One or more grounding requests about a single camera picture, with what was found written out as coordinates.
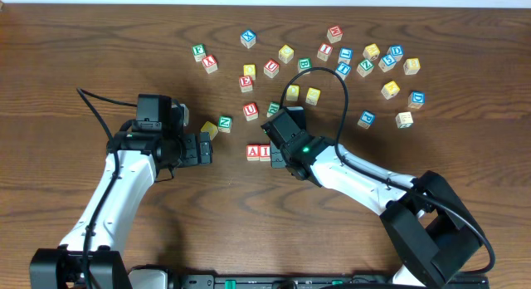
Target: wooden table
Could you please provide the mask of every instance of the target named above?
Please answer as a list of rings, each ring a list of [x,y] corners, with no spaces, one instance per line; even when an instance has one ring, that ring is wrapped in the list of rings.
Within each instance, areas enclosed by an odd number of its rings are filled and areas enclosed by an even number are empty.
[[[7,5],[0,13],[0,287],[28,287],[28,264],[39,247],[55,247],[92,195],[104,168],[106,138],[76,94],[135,102],[138,93],[179,99],[191,110],[190,132],[220,115],[232,132],[214,140],[214,164],[177,172],[153,186],[140,205],[124,261],[159,263],[220,274],[394,273],[401,262],[379,218],[330,189],[299,182],[267,163],[248,163],[245,146],[267,143],[260,124],[296,74],[296,59],[335,68],[342,46],[382,51],[401,44],[422,69],[405,76],[402,61],[368,77],[347,78],[350,107],[342,144],[384,168],[449,180],[485,230],[498,256],[493,288],[531,282],[531,12],[366,7],[184,7]],[[327,27],[343,40],[328,62],[317,59]],[[247,28],[258,35],[240,44]],[[208,75],[191,46],[204,43],[219,61]],[[262,67],[289,44],[295,59],[274,79]],[[257,81],[241,93],[242,65],[255,63]],[[402,88],[385,100],[382,85]],[[322,90],[306,107],[309,131],[334,136],[343,93],[333,76],[312,72],[298,82]],[[425,91],[414,125],[399,130],[397,112],[410,91]],[[242,106],[256,102],[259,120]],[[134,110],[95,101],[113,131]],[[363,110],[377,115],[356,126]],[[483,267],[484,249],[465,268]]]

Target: yellow block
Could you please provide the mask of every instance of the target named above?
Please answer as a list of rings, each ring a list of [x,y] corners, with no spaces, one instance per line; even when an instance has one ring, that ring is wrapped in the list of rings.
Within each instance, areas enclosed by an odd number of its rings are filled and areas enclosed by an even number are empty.
[[[285,99],[287,101],[297,101],[299,99],[299,86],[291,85],[288,88],[288,92],[285,94]]]
[[[218,130],[217,126],[207,121],[207,123],[205,123],[205,125],[201,127],[201,132],[208,132],[208,134],[210,135],[210,140],[214,140],[214,137],[216,137]]]
[[[317,101],[321,96],[321,90],[315,88],[309,88],[308,94],[306,95],[306,103],[311,105],[317,105]]]

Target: wooden block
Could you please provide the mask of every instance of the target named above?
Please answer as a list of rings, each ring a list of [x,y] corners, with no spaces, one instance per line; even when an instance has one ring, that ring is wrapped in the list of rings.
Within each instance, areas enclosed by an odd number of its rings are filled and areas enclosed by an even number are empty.
[[[205,125],[201,127],[201,132],[208,132],[208,135],[210,136],[210,140],[214,140],[214,138],[217,135],[218,130],[214,124],[207,121],[207,123],[205,123]]]
[[[260,161],[271,161],[271,150],[268,144],[260,146]]]
[[[395,120],[398,128],[407,128],[413,124],[412,113],[409,111],[398,114]]]
[[[387,72],[394,68],[394,66],[397,64],[397,61],[392,56],[386,55],[382,56],[382,59],[380,60],[380,63],[378,66],[382,71]]]
[[[276,102],[271,102],[269,104],[269,109],[267,109],[267,117],[271,117],[272,115],[276,114],[277,111],[280,109],[280,104]]]
[[[255,64],[243,65],[243,75],[250,76],[253,81],[256,80],[256,66]]]
[[[345,80],[345,78],[347,78],[347,75],[350,73],[351,69],[352,68],[349,65],[340,62],[338,67],[335,69],[335,72],[338,73],[338,75],[341,76],[343,80]]]
[[[252,91],[252,78],[250,76],[240,76],[240,90],[242,93]]]
[[[319,96],[321,96],[321,90],[309,88],[308,94],[306,95],[306,103],[308,103],[309,105],[317,105]]]
[[[247,145],[247,160],[249,161],[260,160],[260,146],[258,144]]]
[[[359,73],[360,76],[365,77],[369,73],[371,73],[374,69],[374,65],[370,60],[363,60],[359,63],[358,68],[356,71]]]
[[[299,59],[299,69],[298,69],[299,73],[311,67],[312,67],[312,60],[310,60],[309,57]]]
[[[271,59],[264,65],[264,74],[273,78],[279,73],[279,68],[279,63]]]
[[[295,51],[293,48],[284,45],[279,50],[279,60],[283,61],[285,64],[289,63],[291,59],[293,59],[293,56],[295,55]]]
[[[420,91],[413,91],[408,98],[407,107],[420,109],[424,105],[426,97]]]
[[[389,100],[396,96],[399,91],[400,88],[398,87],[397,83],[395,81],[390,81],[383,86],[382,95],[385,97],[385,99]]]
[[[339,50],[338,64],[340,62],[343,62],[347,65],[350,65],[350,60],[352,60],[353,54],[354,54],[354,51],[352,49],[341,47],[341,49]]]
[[[362,116],[359,118],[358,125],[368,129],[373,124],[374,119],[376,119],[376,115],[368,110],[365,110],[362,113]]]
[[[201,61],[205,58],[205,56],[207,56],[207,51],[205,50],[205,46],[203,44],[192,46],[192,53],[196,61]]]
[[[221,132],[231,133],[232,119],[230,117],[220,116],[217,122],[217,129]]]
[[[285,93],[285,99],[287,101],[297,101],[299,99],[300,87],[296,85],[290,85],[288,91]]]
[[[327,61],[332,54],[333,48],[330,45],[321,44],[319,51],[317,51],[317,57],[323,61]]]
[[[209,55],[201,60],[202,66],[205,68],[208,74],[217,70],[217,61],[214,56]]]
[[[389,56],[392,56],[395,61],[400,61],[404,56],[404,50],[402,49],[402,45],[393,45],[389,47],[389,50],[387,50],[387,54]]]
[[[421,63],[417,58],[407,59],[404,62],[404,73],[406,75],[416,74],[421,69]]]
[[[380,50],[376,46],[376,44],[371,44],[363,50],[363,57],[365,59],[374,61],[380,56]]]
[[[246,120],[254,120],[258,118],[258,108],[255,103],[250,103],[243,106],[243,115],[245,115]]]
[[[243,46],[249,49],[256,43],[256,34],[252,30],[246,30],[241,34],[240,41]]]
[[[339,26],[329,28],[329,31],[326,33],[326,37],[329,39],[330,43],[339,42],[343,36],[343,31]]]

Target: black cable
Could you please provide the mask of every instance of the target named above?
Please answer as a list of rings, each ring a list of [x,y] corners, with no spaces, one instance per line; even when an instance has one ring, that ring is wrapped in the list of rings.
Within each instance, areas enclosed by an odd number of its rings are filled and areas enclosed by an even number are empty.
[[[89,91],[85,91],[85,90],[80,89],[80,88],[77,88],[77,93],[81,96],[81,99],[86,103],[86,105],[89,106],[90,110],[92,111],[92,113],[94,114],[96,119],[100,122],[101,127],[103,128],[103,130],[105,131],[105,134],[109,138],[109,145],[110,145],[110,147],[112,147],[112,154],[114,156],[114,172],[113,172],[112,178],[110,179],[109,185],[107,185],[107,188],[105,189],[103,195],[101,196],[100,201],[96,205],[96,208],[94,209],[94,212],[92,213],[92,217],[90,217],[89,224],[85,227],[85,240],[83,242],[83,253],[82,253],[82,256],[81,256],[82,266],[83,266],[82,270],[83,270],[83,274],[85,275],[86,287],[88,289],[92,289],[92,283],[91,283],[91,280],[90,280],[90,270],[89,270],[89,245],[90,245],[90,240],[92,239],[92,236],[93,236],[93,233],[94,233],[95,221],[96,221],[96,219],[98,219],[98,214],[100,214],[100,211],[103,208],[105,200],[109,196],[110,190],[113,188],[113,185],[114,185],[114,183],[116,182],[116,179],[119,176],[119,158],[118,158],[118,152],[116,151],[116,148],[114,146],[113,135],[110,133],[109,127],[107,126],[107,124],[105,123],[105,121],[103,120],[101,115],[98,113],[96,108],[94,108],[94,106],[89,102],[89,100],[86,98],[85,95],[88,95],[88,96],[91,96],[91,97],[94,97],[94,98],[97,98],[97,99],[100,99],[100,100],[103,100],[103,101],[107,101],[107,102],[110,102],[110,103],[115,103],[117,105],[126,105],[126,106],[136,106],[136,105],[131,104],[131,103],[126,103],[126,102],[121,102],[121,101],[107,99],[107,98],[92,94]]]
[[[342,156],[339,153],[339,137],[341,136],[341,131],[343,131],[343,126],[344,126],[344,123],[345,123],[345,118],[347,117],[347,110],[348,110],[348,89],[347,89],[347,85],[345,84],[344,80],[341,78],[341,76],[338,75],[338,73],[336,73],[335,71],[332,71],[329,68],[313,67],[313,68],[309,68],[309,69],[304,70],[301,73],[297,74],[295,77],[293,77],[291,79],[291,81],[288,83],[288,85],[285,87],[284,91],[282,92],[282,97],[280,98],[280,108],[282,108],[282,105],[284,104],[285,94],[287,93],[288,88],[290,87],[290,85],[292,83],[294,83],[303,74],[311,72],[311,71],[317,71],[317,70],[327,71],[328,73],[331,73],[332,75],[336,76],[338,78],[339,82],[341,83],[341,86],[343,87],[344,96],[345,96],[345,105],[344,105],[344,108],[343,108],[343,114],[341,115],[341,121],[339,122],[338,133],[336,135],[335,144],[334,144],[335,154],[338,156],[338,158],[341,160],[341,162],[344,163],[345,165],[347,165],[350,169],[353,169],[353,170],[355,170],[356,172],[358,172],[360,174],[363,174],[363,175],[365,175],[365,176],[367,176],[367,177],[369,177],[371,179],[376,179],[377,181],[382,182],[382,183],[386,184],[387,186],[391,186],[391,187],[394,187],[396,189],[403,190],[403,191],[405,191],[405,192],[407,192],[407,193],[409,193],[411,195],[414,195],[415,197],[417,197],[417,198],[419,198],[419,199],[421,199],[421,200],[423,200],[423,201],[425,201],[427,203],[430,203],[430,204],[432,204],[434,206],[437,206],[438,208],[444,209],[448,213],[453,214],[456,218],[458,218],[460,221],[462,221],[475,234],[475,236],[477,236],[477,238],[480,240],[480,242],[485,245],[485,248],[487,249],[487,253],[489,254],[489,264],[487,264],[487,266],[485,266],[484,268],[478,269],[478,270],[468,271],[468,272],[461,272],[461,273],[467,274],[467,275],[471,275],[471,274],[475,275],[475,274],[487,273],[488,271],[490,271],[494,267],[494,264],[496,262],[496,256],[494,254],[494,249],[490,245],[489,240],[487,240],[487,238],[483,234],[483,231],[480,232],[466,218],[464,218],[462,215],[458,214],[458,212],[456,212],[451,207],[448,207],[447,205],[445,205],[443,202],[441,202],[441,201],[439,201],[439,200],[437,200],[435,198],[430,198],[430,197],[428,197],[428,196],[426,196],[426,195],[424,195],[422,193],[418,193],[414,189],[410,189],[410,188],[407,188],[407,187],[402,186],[400,184],[396,184],[396,183],[392,182],[390,179],[385,179],[385,178],[382,178],[382,177],[377,176],[375,174],[371,174],[369,172],[366,172],[366,171],[364,171],[364,170],[362,170],[360,168],[357,168],[354,165],[350,164],[346,160],[345,156]]]

